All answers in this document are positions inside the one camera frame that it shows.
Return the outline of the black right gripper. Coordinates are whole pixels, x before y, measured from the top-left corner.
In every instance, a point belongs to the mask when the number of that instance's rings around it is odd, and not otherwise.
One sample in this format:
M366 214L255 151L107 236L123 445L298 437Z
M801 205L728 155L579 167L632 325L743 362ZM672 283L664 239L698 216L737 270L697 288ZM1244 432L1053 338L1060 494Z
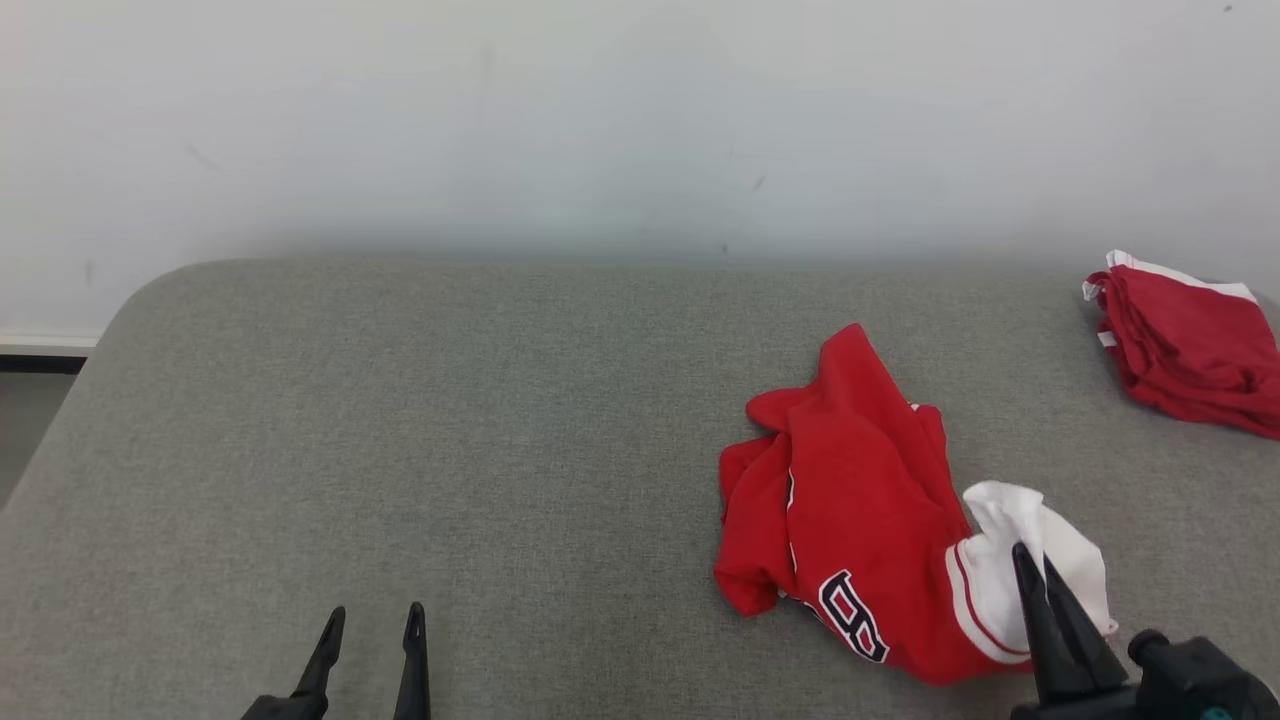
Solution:
M1137 684L1055 565L1037 565L1024 543L1012 547L1038 701L1012 719L1276 719L1277 696L1213 642L1179 643L1140 632L1129 655Z

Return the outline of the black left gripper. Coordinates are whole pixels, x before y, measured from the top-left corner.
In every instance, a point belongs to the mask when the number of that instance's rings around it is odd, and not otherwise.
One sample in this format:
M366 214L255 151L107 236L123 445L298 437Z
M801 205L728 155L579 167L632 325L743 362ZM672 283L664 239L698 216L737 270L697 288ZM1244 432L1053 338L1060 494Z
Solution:
M241 720L319 720L329 707L326 688L332 669L340 656L346 628L346 609L332 611L312 651L294 694L257 697ZM394 720L429 720L431 717L428 638L425 610L421 602L410 605L402 639L404 664L393 712Z

